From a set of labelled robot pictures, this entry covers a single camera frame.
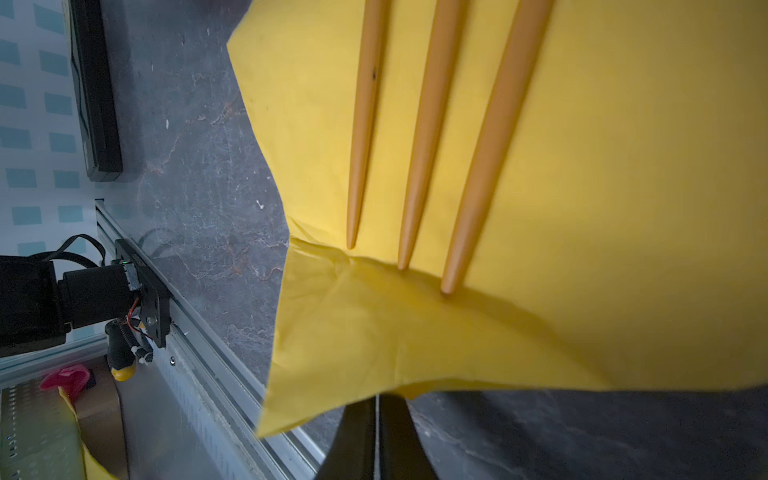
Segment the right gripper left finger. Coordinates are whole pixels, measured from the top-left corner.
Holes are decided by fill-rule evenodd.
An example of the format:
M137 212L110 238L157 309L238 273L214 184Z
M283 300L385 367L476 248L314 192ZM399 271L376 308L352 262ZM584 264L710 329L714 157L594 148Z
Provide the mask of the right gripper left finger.
M347 405L315 480L371 480L376 447L374 397Z

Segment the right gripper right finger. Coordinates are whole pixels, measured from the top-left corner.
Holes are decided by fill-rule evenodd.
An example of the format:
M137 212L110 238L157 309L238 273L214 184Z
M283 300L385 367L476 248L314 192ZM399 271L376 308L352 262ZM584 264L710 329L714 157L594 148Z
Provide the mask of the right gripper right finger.
M396 395L379 397L379 466L382 479L438 479L418 437L408 404Z

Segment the orange plastic knife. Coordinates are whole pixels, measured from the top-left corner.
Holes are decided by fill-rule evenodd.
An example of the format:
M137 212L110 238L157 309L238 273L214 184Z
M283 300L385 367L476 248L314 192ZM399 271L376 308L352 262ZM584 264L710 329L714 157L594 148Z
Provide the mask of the orange plastic knife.
M457 290L469 269L553 7L552 1L535 0L517 5L455 219L441 278L444 295Z

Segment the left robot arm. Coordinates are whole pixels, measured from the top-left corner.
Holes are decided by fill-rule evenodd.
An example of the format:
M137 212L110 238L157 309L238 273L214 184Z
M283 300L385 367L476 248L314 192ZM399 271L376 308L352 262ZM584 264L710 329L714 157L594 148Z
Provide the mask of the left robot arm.
M133 314L140 305L136 268L106 263L95 238L77 234L52 251L1 257L1 356L53 348L72 330L103 322L107 362L117 381L130 379L144 351Z

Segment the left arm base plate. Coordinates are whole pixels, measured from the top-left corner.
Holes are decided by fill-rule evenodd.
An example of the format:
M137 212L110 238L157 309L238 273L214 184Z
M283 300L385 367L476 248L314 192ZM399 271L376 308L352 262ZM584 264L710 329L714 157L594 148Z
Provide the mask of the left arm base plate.
M117 259L129 274L129 285L138 294L138 319L144 332L159 348L166 347L170 333L172 295L160 277L126 239L115 241Z

